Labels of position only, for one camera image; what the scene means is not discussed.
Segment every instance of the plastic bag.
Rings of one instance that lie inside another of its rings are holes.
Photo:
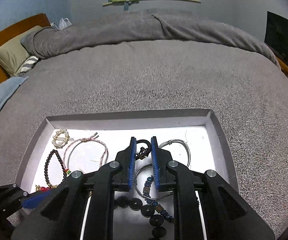
[[[72,23],[70,22],[70,20],[68,19],[68,18],[61,18],[61,20],[60,20],[60,25],[59,25],[59,29],[60,30],[63,30],[63,29],[65,29],[66,27],[69,27],[69,26],[71,26],[72,25]]]
[[[51,23],[51,27],[53,27],[55,30],[60,30],[56,23]]]

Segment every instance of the black monitor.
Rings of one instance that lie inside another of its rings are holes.
[[[267,12],[265,43],[288,65],[288,19]]]

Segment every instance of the black bead necklace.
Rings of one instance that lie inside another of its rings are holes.
[[[136,160],[142,160],[148,157],[148,154],[152,149],[151,143],[147,140],[138,140],[136,143],[145,143],[148,146],[146,149],[141,147],[140,152],[136,155]],[[147,178],[143,188],[143,196],[151,198],[149,192],[153,181],[153,176]],[[143,205],[139,198],[132,198],[129,200],[129,198],[126,196],[119,196],[114,201],[114,209],[116,209],[118,206],[121,208],[127,208],[129,206],[134,211],[141,210],[141,214],[144,217],[150,218],[149,223],[154,227],[152,230],[152,235],[154,238],[150,239],[158,240],[166,235],[166,229],[162,227],[164,220],[168,221],[169,223],[174,223],[174,217],[172,217],[157,201],[148,198],[145,198],[145,201],[147,204]]]
[[[48,164],[50,163],[50,160],[51,160],[51,158],[52,158],[52,156],[53,156],[54,153],[55,153],[57,159],[59,160],[59,162],[60,162],[60,164],[61,164],[61,166],[62,166],[62,170],[63,170],[63,180],[62,180],[62,181],[64,181],[64,179],[65,179],[66,176],[67,176],[67,174],[66,174],[66,172],[65,172],[64,165],[63,165],[63,161],[62,161],[62,159],[61,159],[61,156],[60,156],[59,152],[58,152],[57,150],[52,150],[52,151],[50,152],[50,154],[48,155],[47,160],[46,160],[46,162],[45,162],[45,166],[44,166],[45,181],[46,181],[46,184],[47,184],[49,187],[56,187],[55,185],[52,185],[52,184],[50,183],[50,180],[49,180],[49,178],[48,178]]]

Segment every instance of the silver bangle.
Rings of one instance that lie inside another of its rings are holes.
[[[164,146],[166,146],[166,145],[171,145],[172,143],[180,143],[181,145],[183,145],[183,146],[185,147],[185,150],[186,150],[186,152],[187,152],[187,157],[188,157],[188,161],[187,161],[186,167],[189,167],[189,165],[190,165],[190,163],[191,163],[191,151],[189,150],[187,143],[184,142],[183,140],[180,140],[180,139],[169,140],[169,141],[166,141],[166,142],[161,143],[158,147],[159,147],[159,148],[162,148],[162,147],[164,147]],[[146,165],[144,165],[143,167],[141,167],[141,168],[137,171],[137,173],[135,174],[134,184],[135,184],[135,190],[136,190],[136,192],[137,192],[141,197],[147,198],[147,199],[150,199],[150,200],[161,200],[161,199],[163,199],[163,198],[165,198],[165,197],[168,197],[168,196],[173,195],[173,192],[170,192],[170,193],[168,193],[167,195],[162,196],[161,198],[151,198],[151,197],[146,197],[146,196],[144,196],[144,195],[142,194],[142,192],[137,188],[137,177],[138,177],[138,175],[139,175],[144,169],[147,169],[148,167],[151,167],[151,166],[152,166],[151,163],[146,164]]]

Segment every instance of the black hair tie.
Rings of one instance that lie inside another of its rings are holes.
[[[139,143],[145,143],[147,145],[146,149],[144,147],[141,147],[140,152],[136,154],[136,160],[138,159],[143,160],[144,158],[148,157],[149,153],[152,150],[152,146],[148,140],[137,140],[136,144],[139,144]]]

